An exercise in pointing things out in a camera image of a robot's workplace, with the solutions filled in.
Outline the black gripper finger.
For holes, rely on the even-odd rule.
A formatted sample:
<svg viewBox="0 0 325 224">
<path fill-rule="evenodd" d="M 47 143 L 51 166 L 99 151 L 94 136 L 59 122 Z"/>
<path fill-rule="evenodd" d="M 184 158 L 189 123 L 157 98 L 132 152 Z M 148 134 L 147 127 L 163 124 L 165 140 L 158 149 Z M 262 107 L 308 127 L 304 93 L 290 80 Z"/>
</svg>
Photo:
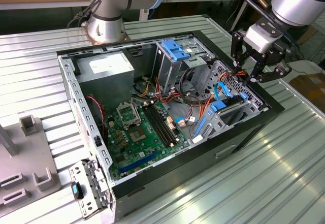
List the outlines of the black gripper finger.
<svg viewBox="0 0 325 224">
<path fill-rule="evenodd" d="M 244 37 L 246 32 L 238 30 L 232 33 L 231 57 L 234 59 L 233 65 L 240 68 L 250 56 L 250 51 L 243 51 Z"/>
<path fill-rule="evenodd" d="M 278 64 L 275 64 L 275 68 L 271 72 L 264 72 L 264 68 L 268 65 L 265 64 L 266 55 L 260 53 L 254 53 L 252 56 L 256 64 L 253 71 L 250 74 L 251 82 L 265 83 L 273 80 L 277 80 L 285 77 L 292 71 L 292 68 L 287 65 L 283 60 Z"/>
</svg>

